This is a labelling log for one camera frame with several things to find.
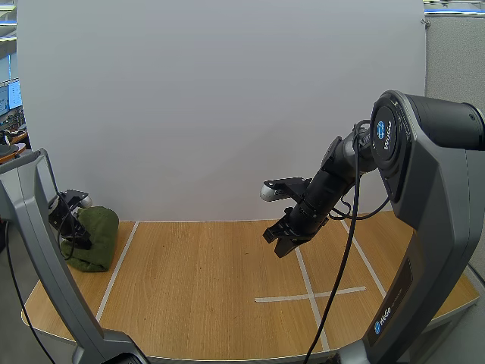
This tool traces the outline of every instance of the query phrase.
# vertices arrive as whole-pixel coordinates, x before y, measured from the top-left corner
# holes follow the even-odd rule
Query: blue logo
[[[384,134],[386,133],[386,126],[382,121],[379,121],[379,124],[377,124],[377,136],[379,139],[384,139]]]
[[[376,331],[376,334],[380,334],[380,322],[377,321],[376,324],[374,325],[374,331]]]

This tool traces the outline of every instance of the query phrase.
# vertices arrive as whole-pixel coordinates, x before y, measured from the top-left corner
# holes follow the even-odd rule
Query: wooden tabletop
[[[71,271],[101,325],[128,333],[148,356],[259,359],[303,354],[335,280],[347,225],[330,221],[311,242],[278,259],[274,244],[261,237],[273,223],[121,222],[109,272]],[[362,337],[411,233],[392,212],[357,223],[339,294],[315,351]],[[125,246],[127,254],[119,261]],[[116,264],[119,272],[106,291]],[[477,298],[463,275],[433,320]],[[41,284],[31,293],[27,311],[34,327],[71,338]]]
[[[27,138],[27,136],[28,136],[28,135],[29,135],[29,134],[28,134],[27,132],[22,133],[22,134],[19,134],[19,135],[16,135],[16,136],[14,136],[14,137],[12,138],[12,140],[11,140],[11,142],[10,142],[10,143],[11,143],[11,144],[18,143],[18,142],[20,142],[22,139]]]
[[[21,154],[25,150],[25,144],[24,143],[18,143],[18,144],[15,144],[15,145],[18,147],[18,150],[16,152],[9,154],[9,155],[5,155],[3,157],[0,157],[0,164],[8,162],[11,159],[14,159],[16,155]]]

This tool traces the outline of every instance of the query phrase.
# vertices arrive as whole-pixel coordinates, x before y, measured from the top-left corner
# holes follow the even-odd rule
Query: green fabric pouch
[[[119,219],[115,212],[102,206],[79,209],[79,222],[91,234],[91,249],[75,248],[67,263],[80,271],[107,271],[113,261]],[[61,251],[65,256],[70,253],[71,242],[64,240]]]

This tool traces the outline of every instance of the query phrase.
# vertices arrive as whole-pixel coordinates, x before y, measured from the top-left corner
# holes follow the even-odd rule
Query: black cable
[[[27,310],[25,309],[25,305],[23,304],[22,295],[20,294],[20,290],[19,290],[18,284],[17,284],[17,279],[15,278],[14,266],[12,265],[12,259],[10,257],[10,247],[8,246],[8,221],[5,222],[5,247],[7,248],[8,266],[10,267],[10,273],[11,273],[11,276],[12,276],[12,280],[14,281],[15,290],[17,291],[18,300],[20,301],[20,304],[22,305],[22,311],[23,311],[23,314],[25,315],[25,319],[27,320],[27,323],[29,324],[30,330],[32,331],[33,336],[36,338],[40,347],[42,348],[42,350],[44,350],[44,353],[46,354],[48,359],[51,361],[51,363],[55,364],[55,361],[50,356],[49,352],[47,351],[47,349],[44,347],[44,345],[40,341],[39,337],[37,336],[37,333],[34,330],[32,323],[30,322],[29,315],[27,315]]]
[[[349,215],[350,212],[352,211],[352,207],[350,206],[350,204],[347,202],[347,201],[344,201],[343,199],[343,196],[340,197],[340,202],[347,206],[347,208],[349,209],[348,212],[346,214],[344,214],[343,212],[333,208],[332,211],[335,211],[337,214],[340,214],[340,216],[333,216],[331,212],[328,213],[328,217],[331,218],[332,220],[345,220],[346,219],[346,215]]]
[[[471,265],[470,262],[467,265],[471,269],[471,271],[474,273],[474,275],[477,277],[477,280],[479,280],[480,283],[482,283],[482,286],[485,287],[485,280],[483,279],[481,274],[478,273],[477,269],[475,269],[475,267],[473,265]]]
[[[335,278],[335,283],[333,284],[332,292],[330,293],[330,297],[328,298],[327,305],[325,306],[324,310],[324,315],[321,318],[320,325],[318,326],[317,334],[315,335],[315,339],[313,340],[313,343],[311,343],[310,348],[308,349],[308,352],[306,353],[305,360],[303,361],[303,364],[307,364],[308,360],[310,359],[311,352],[317,345],[318,339],[320,338],[321,332],[324,330],[324,325],[325,321],[327,320],[328,312],[330,311],[330,306],[332,305],[333,298],[336,295],[336,291],[339,287],[340,281],[342,280],[343,276],[343,270],[346,267],[347,264],[347,259],[349,257],[350,253],[350,247],[352,246],[352,238],[354,237],[354,230],[355,230],[355,223],[357,222],[357,210],[358,210],[358,194],[359,194],[359,187],[360,187],[360,171],[358,168],[358,141],[357,141],[357,136],[358,136],[358,131],[360,129],[360,126],[364,124],[363,121],[360,123],[357,123],[354,126],[354,140],[352,141],[352,146],[354,147],[354,153],[355,153],[355,186],[354,186],[354,206],[352,210],[352,220],[350,222],[350,228],[349,228],[349,235],[347,237],[347,244],[346,248],[343,252],[343,257],[342,257],[342,262],[340,263],[340,268],[339,272],[336,275]]]
[[[380,210],[382,210],[384,206],[387,205],[388,202],[389,202],[389,197],[387,197],[384,200],[384,202],[382,202],[382,204],[370,214],[364,215],[364,216],[357,216],[357,220],[365,220],[366,218],[371,218],[372,216],[376,215]],[[330,218],[332,218],[333,220],[343,220],[344,218],[352,218],[352,216],[350,216],[349,213],[341,212],[339,209],[336,209],[335,207],[332,209],[332,211],[340,215],[340,216],[330,216]]]
[[[65,206],[67,208],[67,214],[62,218],[61,225],[59,225],[59,229],[58,229],[58,244],[59,244],[59,250],[61,251],[61,255],[63,256],[64,260],[69,260],[69,259],[71,259],[73,257],[73,254],[74,254],[74,244],[76,243],[76,231],[75,231],[75,227],[74,227],[74,216],[72,216],[70,207],[67,204],[67,202],[64,199],[64,197],[61,195],[61,193],[58,192],[58,196],[59,196],[59,199],[65,204]],[[75,209],[78,205],[79,205],[79,203],[77,203],[76,205],[74,205],[73,206],[73,209]],[[70,247],[69,255],[68,256],[64,256],[64,254],[62,253],[61,242],[59,241],[59,238],[61,236],[62,225],[64,225],[64,223],[66,221],[66,218],[68,216],[70,216],[70,229],[72,231],[72,242],[71,242],[72,245]]]

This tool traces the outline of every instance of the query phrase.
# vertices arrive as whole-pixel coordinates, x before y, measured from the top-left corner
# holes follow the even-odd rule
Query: computer monitor
[[[8,112],[8,88],[0,87],[0,115]]]
[[[22,94],[20,93],[20,81],[8,84],[8,109],[18,108],[22,105]]]

